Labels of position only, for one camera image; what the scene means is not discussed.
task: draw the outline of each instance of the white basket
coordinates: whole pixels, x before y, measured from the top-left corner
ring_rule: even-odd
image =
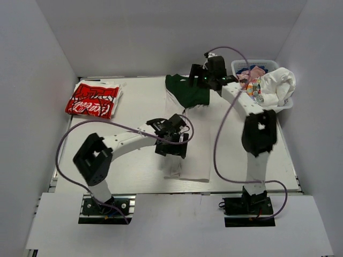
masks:
[[[279,65],[272,61],[272,60],[248,60],[249,65],[257,65],[257,66],[264,66],[265,69],[268,70],[268,72],[275,71],[279,68]],[[236,60],[231,63],[231,69],[232,74],[236,76],[236,72],[241,70],[242,68],[247,68],[247,64],[245,60]],[[290,109],[293,106],[292,98],[289,97],[288,99],[285,99],[285,105],[284,106],[276,106],[273,108],[264,107],[264,109],[273,109],[276,113],[280,112],[284,109]]]

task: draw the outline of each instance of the white wall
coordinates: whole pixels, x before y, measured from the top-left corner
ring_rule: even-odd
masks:
[[[281,113],[281,124],[335,256],[343,256],[342,10],[342,0],[308,0],[277,58],[297,80],[294,107]]]
[[[306,0],[37,0],[77,76],[189,73],[219,45],[275,59]],[[223,50],[227,66],[240,56]]]
[[[22,256],[76,76],[34,0],[0,7],[0,256]]]

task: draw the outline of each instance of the fabric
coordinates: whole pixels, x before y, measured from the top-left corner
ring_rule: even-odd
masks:
[[[209,103],[209,90],[194,90],[188,86],[187,77],[179,75],[166,77],[165,118],[170,118],[173,114],[184,114],[190,118],[195,128],[194,137],[187,145],[185,159],[174,155],[160,157],[159,168],[166,179],[210,181],[210,127],[206,118]]]
[[[261,69],[258,66],[255,66],[251,71],[250,71],[250,79],[254,80],[259,77],[262,77],[266,72]],[[238,80],[242,79],[248,79],[249,78],[249,71],[243,71],[241,74],[237,74]]]
[[[171,92],[184,108],[199,104],[210,104],[210,89],[190,87],[188,78],[178,74],[166,76],[166,89]]]
[[[111,119],[121,94],[121,85],[113,82],[83,80],[76,84],[65,112],[71,115],[90,115]]]
[[[250,66],[250,70],[252,70],[254,67],[256,67],[257,65],[251,65]],[[258,66],[259,68],[261,68],[262,70],[264,70],[265,73],[268,73],[268,70],[265,68],[265,66]],[[236,72],[236,74],[241,74],[243,71],[247,71],[248,68],[242,68],[239,71]]]
[[[259,85],[261,106],[284,106],[285,99],[295,90],[295,77],[292,71],[281,67],[262,76]]]

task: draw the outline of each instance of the purple cable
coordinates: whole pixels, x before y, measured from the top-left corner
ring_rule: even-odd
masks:
[[[81,183],[79,183],[79,182],[76,182],[76,181],[74,181],[74,180],[68,178],[68,177],[61,171],[61,169],[59,168],[59,165],[58,165],[58,156],[59,156],[59,153],[60,153],[60,151],[61,151],[62,144],[63,144],[64,140],[66,139],[66,137],[70,134],[70,132],[72,132],[72,131],[73,131],[74,129],[76,129],[77,127],[79,127],[79,126],[81,126],[81,125],[84,125],[84,124],[86,124],[86,123],[100,122],[100,123],[107,123],[107,124],[110,124],[110,125],[114,125],[114,126],[117,126],[117,127],[121,127],[121,128],[123,128],[123,129],[128,130],[128,131],[131,131],[131,132],[133,132],[133,133],[142,134],[142,135],[145,135],[145,136],[147,136],[147,137],[155,138],[156,140],[159,140],[159,141],[168,143],[168,144],[170,144],[170,145],[182,145],[182,144],[184,144],[184,143],[189,142],[189,141],[193,138],[193,136],[194,136],[194,126],[193,126],[192,122],[190,121],[190,119],[189,119],[188,117],[186,117],[185,115],[181,115],[181,114],[180,114],[179,116],[185,118],[185,119],[189,122],[189,125],[190,125],[191,128],[192,128],[192,134],[191,134],[191,136],[189,137],[188,140],[183,141],[183,142],[171,142],[171,141],[168,141],[168,140],[166,140],[166,139],[159,138],[159,137],[157,137],[156,135],[152,135],[152,134],[149,134],[149,133],[146,133],[146,132],[143,132],[143,131],[139,131],[139,130],[136,130],[136,129],[134,129],[134,128],[130,128],[130,127],[127,127],[127,126],[118,124],[118,123],[111,122],[111,121],[109,121],[109,120],[85,120],[85,121],[83,121],[83,122],[80,122],[80,123],[76,124],[75,126],[71,127],[70,129],[68,129],[68,131],[62,136],[61,140],[59,141],[58,146],[57,146],[57,150],[56,150],[56,156],[55,156],[55,166],[56,166],[56,169],[57,169],[58,173],[59,173],[64,179],[66,179],[67,181],[69,181],[69,182],[71,182],[71,183],[73,183],[73,184],[75,184],[75,185],[77,185],[77,186],[80,186],[80,187],[82,187],[84,190],[86,190],[86,191],[92,196],[92,198],[94,199],[94,201],[95,201],[97,204],[103,205],[103,206],[106,206],[106,207],[109,207],[109,208],[112,208],[112,209],[115,209],[117,212],[119,212],[119,214],[122,215],[123,218],[125,219],[125,222],[126,222],[127,224],[129,224],[128,219],[125,217],[125,215],[122,213],[122,211],[121,211],[120,209],[118,209],[117,207],[115,207],[115,206],[113,206],[113,205],[108,205],[108,204],[106,204],[106,203],[104,203],[104,202],[99,201],[97,198],[95,198],[95,197],[93,196],[91,190],[90,190],[88,187],[86,187],[85,185],[83,185],[83,184],[81,184]]]
[[[228,49],[230,49],[230,50],[235,51],[236,53],[240,54],[240,55],[243,57],[243,59],[244,59],[245,62],[247,63],[247,67],[248,67],[248,70],[249,70],[249,78],[248,78],[248,81],[250,81],[250,67],[249,67],[249,63],[248,63],[248,60],[242,55],[242,53],[239,52],[238,50],[232,48],[232,47],[215,47],[215,48],[211,49],[211,50],[208,51],[208,52],[211,52],[211,51],[216,50],[216,49],[219,49],[219,48],[228,48]],[[233,101],[232,101],[232,103],[231,103],[229,109],[226,111],[226,113],[225,113],[225,115],[224,115],[224,117],[223,117],[223,120],[222,120],[221,123],[220,123],[219,129],[218,129],[218,132],[217,132],[217,136],[215,137],[214,149],[213,149],[213,165],[214,165],[214,170],[215,170],[215,173],[217,173],[217,175],[218,175],[221,179],[223,179],[223,180],[225,180],[225,181],[227,181],[227,182],[236,183],[236,184],[261,183],[261,181],[237,181],[237,180],[227,179],[227,178],[223,177],[223,176],[219,173],[219,170],[218,170],[218,167],[217,167],[217,146],[218,146],[218,141],[219,141],[220,132],[221,132],[223,126],[224,126],[224,123],[225,123],[225,121],[226,121],[227,116],[228,116],[229,113],[231,112],[231,110],[232,110],[234,104],[237,102],[237,100],[238,100],[238,98],[240,97],[241,94],[242,94],[242,91],[240,90],[240,91],[238,92],[238,94],[236,95],[236,97],[233,99]],[[273,215],[271,215],[271,216],[269,216],[269,217],[266,217],[266,218],[261,218],[260,220],[269,220],[269,219],[274,218],[275,216],[277,216],[280,212],[282,212],[282,210],[283,210],[284,207],[286,206],[287,199],[288,199],[288,191],[287,191],[287,188],[286,188],[286,186],[285,186],[282,182],[280,182],[280,181],[278,181],[278,180],[268,180],[268,181],[266,181],[265,183],[266,183],[266,184],[267,184],[267,183],[278,183],[278,184],[280,184],[280,185],[284,188],[284,190],[285,190],[285,200],[284,200],[284,203],[282,204],[281,208],[280,208],[275,214],[273,214]]]

